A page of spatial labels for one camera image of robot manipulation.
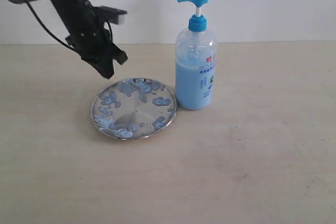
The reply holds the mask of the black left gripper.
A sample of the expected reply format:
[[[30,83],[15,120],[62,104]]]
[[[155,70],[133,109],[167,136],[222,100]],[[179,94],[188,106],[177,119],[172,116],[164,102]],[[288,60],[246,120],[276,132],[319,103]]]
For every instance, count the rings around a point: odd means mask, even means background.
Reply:
[[[93,6],[88,0],[51,0],[75,43],[81,59],[103,78],[114,75],[113,59],[123,65],[128,56],[113,42],[108,42],[102,22],[111,13],[107,6]]]

